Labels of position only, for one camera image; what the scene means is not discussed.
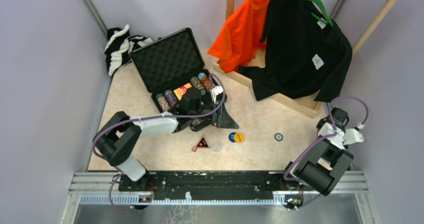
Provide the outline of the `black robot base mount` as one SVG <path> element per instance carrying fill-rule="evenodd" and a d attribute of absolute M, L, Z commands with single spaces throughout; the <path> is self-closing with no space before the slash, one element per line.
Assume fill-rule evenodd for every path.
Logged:
<path fill-rule="evenodd" d="M 148 192 L 153 199 L 182 200 L 189 193 L 195 201 L 271 200 L 278 191 L 308 191 L 309 187 L 286 181 L 283 171 L 151 171 L 140 180 L 123 175 L 121 192 Z"/>

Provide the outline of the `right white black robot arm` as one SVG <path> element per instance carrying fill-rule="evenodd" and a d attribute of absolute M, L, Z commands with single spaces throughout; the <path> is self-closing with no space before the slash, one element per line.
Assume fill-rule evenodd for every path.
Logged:
<path fill-rule="evenodd" d="M 347 128 L 349 115 L 334 107 L 316 125 L 317 139 L 308 146 L 282 175 L 281 183 L 287 190 L 300 184 L 310 186 L 323 196 L 330 194 L 350 168 L 354 155 L 348 146 L 364 141 L 362 123 Z"/>

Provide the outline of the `green 20 chip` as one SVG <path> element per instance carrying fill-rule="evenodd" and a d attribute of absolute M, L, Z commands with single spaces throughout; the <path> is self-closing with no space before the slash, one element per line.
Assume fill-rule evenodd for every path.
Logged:
<path fill-rule="evenodd" d="M 274 139 L 275 139 L 277 142 L 281 142 L 281 141 L 284 139 L 284 136 L 283 136 L 281 133 L 276 133 L 276 134 L 274 135 Z"/>

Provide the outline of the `orange boxed card deck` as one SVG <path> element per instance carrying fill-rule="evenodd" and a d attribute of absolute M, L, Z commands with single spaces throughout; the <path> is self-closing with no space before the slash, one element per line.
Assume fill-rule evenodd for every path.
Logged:
<path fill-rule="evenodd" d="M 192 87 L 193 87 L 192 84 L 188 82 L 188 83 L 174 89 L 173 93 L 176 96 L 177 100 L 181 100 L 182 96 L 187 92 L 187 90 L 189 88 L 192 88 Z"/>

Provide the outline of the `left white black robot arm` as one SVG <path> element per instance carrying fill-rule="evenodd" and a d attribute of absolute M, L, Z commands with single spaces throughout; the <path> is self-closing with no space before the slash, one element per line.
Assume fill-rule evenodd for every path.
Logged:
<path fill-rule="evenodd" d="M 140 138 L 178 133 L 186 128 L 197 132 L 207 126 L 218 129 L 239 129 L 225 108 L 226 94 L 222 86 L 202 93 L 188 88 L 167 111 L 153 116 L 129 116 L 116 112 L 93 139 L 94 153 L 130 179 L 138 191 L 149 187 L 146 168 L 132 152 Z"/>

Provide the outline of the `black poker set case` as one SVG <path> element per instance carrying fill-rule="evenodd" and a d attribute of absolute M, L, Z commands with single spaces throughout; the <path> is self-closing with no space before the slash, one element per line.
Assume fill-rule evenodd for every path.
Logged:
<path fill-rule="evenodd" d="M 164 95 L 166 90 L 173 91 L 186 83 L 191 83 L 190 79 L 198 77 L 199 73 L 205 73 L 209 77 L 212 88 L 223 87 L 222 82 L 216 76 L 212 77 L 205 68 L 193 32 L 188 27 L 133 50 L 130 58 L 160 111 L 159 114 L 163 111 L 156 95 Z"/>

